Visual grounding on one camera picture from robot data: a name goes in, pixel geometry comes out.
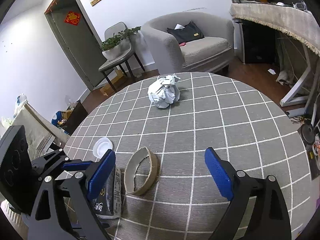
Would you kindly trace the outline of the grey door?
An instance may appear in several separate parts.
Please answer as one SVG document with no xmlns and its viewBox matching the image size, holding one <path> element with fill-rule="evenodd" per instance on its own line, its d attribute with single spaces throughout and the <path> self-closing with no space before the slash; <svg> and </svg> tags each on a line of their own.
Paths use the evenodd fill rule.
<svg viewBox="0 0 320 240">
<path fill-rule="evenodd" d="M 77 26 L 64 22 L 69 11 L 80 13 Z M 106 59 L 100 50 L 101 39 L 80 0 L 52 0 L 44 15 L 67 59 L 92 91 L 104 79 L 98 69 Z"/>
</svg>

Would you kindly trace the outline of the black printed snack wrapper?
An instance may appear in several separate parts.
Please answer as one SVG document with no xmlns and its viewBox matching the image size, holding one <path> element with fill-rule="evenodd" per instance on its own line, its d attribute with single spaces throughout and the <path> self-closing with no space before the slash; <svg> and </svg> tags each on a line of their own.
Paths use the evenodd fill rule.
<svg viewBox="0 0 320 240">
<path fill-rule="evenodd" d="M 92 200 L 92 208 L 99 219 L 116 219 L 121 215 L 121 170 L 115 166 L 99 196 Z"/>
</svg>

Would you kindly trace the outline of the cardboard box on floor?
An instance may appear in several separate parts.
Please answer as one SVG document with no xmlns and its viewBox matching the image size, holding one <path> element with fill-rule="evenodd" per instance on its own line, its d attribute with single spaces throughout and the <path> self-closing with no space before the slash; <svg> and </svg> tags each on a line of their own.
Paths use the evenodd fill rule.
<svg viewBox="0 0 320 240">
<path fill-rule="evenodd" d="M 113 79 L 110 79 L 112 85 L 115 89 L 110 85 L 109 82 L 106 83 L 101 89 L 100 92 L 104 96 L 111 96 L 113 93 L 116 93 L 120 90 L 120 86 L 122 86 L 127 81 L 127 76 L 123 74 L 121 70 L 115 70 L 116 76 Z"/>
</svg>

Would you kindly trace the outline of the black handbag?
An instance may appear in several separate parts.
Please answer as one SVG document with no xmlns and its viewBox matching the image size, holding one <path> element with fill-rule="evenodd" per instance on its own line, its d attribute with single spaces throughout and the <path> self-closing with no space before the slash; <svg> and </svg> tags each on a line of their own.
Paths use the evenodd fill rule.
<svg viewBox="0 0 320 240">
<path fill-rule="evenodd" d="M 178 44 L 187 43 L 204 38 L 201 29 L 193 22 L 190 21 L 182 29 L 167 29 L 167 32 L 176 38 Z"/>
</svg>

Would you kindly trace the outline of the beige patterned tablecloth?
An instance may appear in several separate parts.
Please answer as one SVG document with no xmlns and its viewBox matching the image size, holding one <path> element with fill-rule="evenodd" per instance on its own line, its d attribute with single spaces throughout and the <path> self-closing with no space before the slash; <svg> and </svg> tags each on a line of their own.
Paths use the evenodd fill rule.
<svg viewBox="0 0 320 240">
<path fill-rule="evenodd" d="M 31 160 L 45 155 L 49 144 L 54 142 L 64 148 L 70 136 L 41 116 L 29 103 L 25 103 L 12 123 L 23 125 Z"/>
</svg>

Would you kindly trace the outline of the grey dining chair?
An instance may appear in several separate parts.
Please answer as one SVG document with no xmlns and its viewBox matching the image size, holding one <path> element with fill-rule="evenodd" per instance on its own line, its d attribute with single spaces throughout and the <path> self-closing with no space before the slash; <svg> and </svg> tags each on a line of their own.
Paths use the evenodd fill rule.
<svg viewBox="0 0 320 240">
<path fill-rule="evenodd" d="M 145 68 L 136 54 L 136 50 L 131 42 L 131 37 L 138 34 L 140 30 L 141 26 L 128 28 L 124 22 L 118 22 L 107 28 L 104 32 L 105 40 L 101 43 L 100 48 L 106 62 L 103 63 L 98 70 L 103 74 L 106 81 L 115 92 L 117 89 L 108 78 L 108 74 L 114 71 L 114 68 L 119 67 L 122 73 L 127 76 L 127 73 L 121 65 L 122 63 L 125 63 L 130 76 L 135 79 L 128 62 L 130 57 L 134 56 L 143 72 L 145 72 Z"/>
</svg>

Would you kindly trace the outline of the grey checked round tablecloth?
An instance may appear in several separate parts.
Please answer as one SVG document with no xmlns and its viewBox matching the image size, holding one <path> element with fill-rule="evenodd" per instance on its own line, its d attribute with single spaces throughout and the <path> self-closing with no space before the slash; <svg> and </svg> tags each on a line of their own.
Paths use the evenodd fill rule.
<svg viewBox="0 0 320 240">
<path fill-rule="evenodd" d="M 207 239 L 228 206 L 204 162 L 212 147 L 249 176 L 274 175 L 283 192 L 292 237 L 313 213 L 310 168 L 297 125 L 267 96 L 240 81 L 209 73 L 181 73 L 181 98 L 153 106 L 148 87 L 134 83 L 97 106 L 65 146 L 72 159 L 95 160 L 93 146 L 108 137 L 125 170 L 147 147 L 159 161 L 159 178 L 143 196 L 123 193 L 113 239 Z"/>
</svg>

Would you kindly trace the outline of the beige fringed desk cloth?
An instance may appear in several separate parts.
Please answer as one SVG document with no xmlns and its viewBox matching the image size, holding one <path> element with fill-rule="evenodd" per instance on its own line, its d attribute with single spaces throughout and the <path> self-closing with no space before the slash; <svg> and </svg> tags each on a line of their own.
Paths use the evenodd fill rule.
<svg viewBox="0 0 320 240">
<path fill-rule="evenodd" d="M 259 23 L 289 35 L 319 55 L 319 25 L 311 13 L 266 3 L 233 3 L 233 19 Z"/>
</svg>

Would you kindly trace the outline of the red fu door sticker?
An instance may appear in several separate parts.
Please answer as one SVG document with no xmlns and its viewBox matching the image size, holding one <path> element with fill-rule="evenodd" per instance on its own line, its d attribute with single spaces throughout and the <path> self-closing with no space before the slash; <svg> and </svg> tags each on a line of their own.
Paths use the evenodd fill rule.
<svg viewBox="0 0 320 240">
<path fill-rule="evenodd" d="M 80 22 L 81 15 L 78 12 L 69 11 L 64 20 L 65 23 L 77 26 Z"/>
</svg>

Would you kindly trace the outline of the white plastic lid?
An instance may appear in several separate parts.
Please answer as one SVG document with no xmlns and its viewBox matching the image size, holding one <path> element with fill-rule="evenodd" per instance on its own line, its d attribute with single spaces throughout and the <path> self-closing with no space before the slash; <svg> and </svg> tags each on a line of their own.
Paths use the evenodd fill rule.
<svg viewBox="0 0 320 240">
<path fill-rule="evenodd" d="M 102 137 L 94 144 L 93 155 L 101 159 L 108 150 L 113 150 L 113 143 L 108 137 Z"/>
</svg>

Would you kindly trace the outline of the white paper ball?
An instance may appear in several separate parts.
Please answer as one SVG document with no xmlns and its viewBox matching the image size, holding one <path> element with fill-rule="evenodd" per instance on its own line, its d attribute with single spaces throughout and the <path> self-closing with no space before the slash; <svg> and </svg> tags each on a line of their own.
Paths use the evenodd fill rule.
<svg viewBox="0 0 320 240">
<path fill-rule="evenodd" d="M 180 91 L 176 85 L 180 80 L 176 75 L 167 75 L 149 85 L 148 97 L 157 108 L 165 109 L 171 104 L 178 102 Z"/>
</svg>

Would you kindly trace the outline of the potted green plant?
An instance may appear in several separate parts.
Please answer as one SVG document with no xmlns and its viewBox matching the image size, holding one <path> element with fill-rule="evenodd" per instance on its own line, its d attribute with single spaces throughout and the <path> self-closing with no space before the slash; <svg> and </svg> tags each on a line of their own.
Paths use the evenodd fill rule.
<svg viewBox="0 0 320 240">
<path fill-rule="evenodd" d="M 121 55 L 121 42 L 122 40 L 130 38 L 132 35 L 136 35 L 141 29 L 141 26 L 137 26 L 131 29 L 121 30 L 117 34 L 113 34 L 112 37 L 107 38 L 101 44 L 101 51 L 104 57 L 108 61 L 115 60 Z"/>
</svg>

